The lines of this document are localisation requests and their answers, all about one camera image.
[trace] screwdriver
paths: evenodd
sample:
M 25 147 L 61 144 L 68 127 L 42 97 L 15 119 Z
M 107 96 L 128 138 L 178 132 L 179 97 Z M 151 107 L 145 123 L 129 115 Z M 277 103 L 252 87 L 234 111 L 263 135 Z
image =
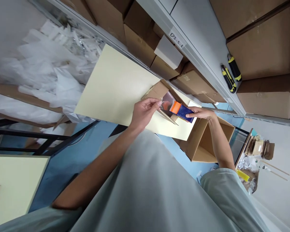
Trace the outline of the screwdriver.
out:
M 221 65 L 221 69 L 222 69 L 222 75 L 225 78 L 225 81 L 228 85 L 230 92 L 235 93 L 236 92 L 236 84 L 235 84 L 234 80 L 232 79 L 228 68 L 226 68 L 224 65 Z
M 241 72 L 239 71 L 238 69 L 238 66 L 235 62 L 235 59 L 233 56 L 231 56 L 231 54 L 228 54 L 228 63 L 230 65 L 230 69 L 231 69 L 231 72 L 234 76 L 234 79 L 237 81 L 237 82 L 240 82 L 242 81 L 242 75 L 241 75 Z

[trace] person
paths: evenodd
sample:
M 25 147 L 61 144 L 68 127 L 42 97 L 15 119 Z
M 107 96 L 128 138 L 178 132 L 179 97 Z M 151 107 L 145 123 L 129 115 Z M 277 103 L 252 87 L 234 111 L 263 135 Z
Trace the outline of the person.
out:
M 235 172 L 229 143 L 213 111 L 208 120 L 219 169 L 200 185 L 145 127 L 161 101 L 134 105 L 130 126 L 55 199 L 0 226 L 0 231 L 269 231 Z

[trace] sleeve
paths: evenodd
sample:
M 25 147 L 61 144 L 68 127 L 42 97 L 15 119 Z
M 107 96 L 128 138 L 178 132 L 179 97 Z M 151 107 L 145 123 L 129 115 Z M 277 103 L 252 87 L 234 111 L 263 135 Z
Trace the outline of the sleeve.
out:
M 235 171 L 208 172 L 201 178 L 201 187 L 242 231 L 269 231 Z
M 61 210 L 45 207 L 0 225 L 0 232 L 66 232 L 73 227 L 81 214 L 81 208 Z

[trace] left hand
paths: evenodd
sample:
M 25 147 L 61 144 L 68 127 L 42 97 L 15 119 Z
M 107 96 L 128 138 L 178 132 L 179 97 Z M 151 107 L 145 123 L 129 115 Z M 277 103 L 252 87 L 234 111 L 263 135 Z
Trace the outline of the left hand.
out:
M 142 132 L 150 122 L 153 114 L 161 106 L 162 101 L 156 98 L 147 98 L 134 104 L 130 128 Z

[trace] cream board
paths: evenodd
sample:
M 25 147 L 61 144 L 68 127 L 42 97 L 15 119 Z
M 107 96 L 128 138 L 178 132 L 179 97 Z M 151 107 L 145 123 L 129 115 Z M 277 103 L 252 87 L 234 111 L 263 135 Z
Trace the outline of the cream board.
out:
M 133 106 L 160 79 L 109 45 L 90 76 L 75 113 L 128 126 Z M 175 90 L 186 104 L 188 97 Z M 161 135 L 187 140 L 195 123 L 177 119 L 177 125 L 156 112 L 146 129 Z
M 48 156 L 0 155 L 0 225 L 29 211 Z

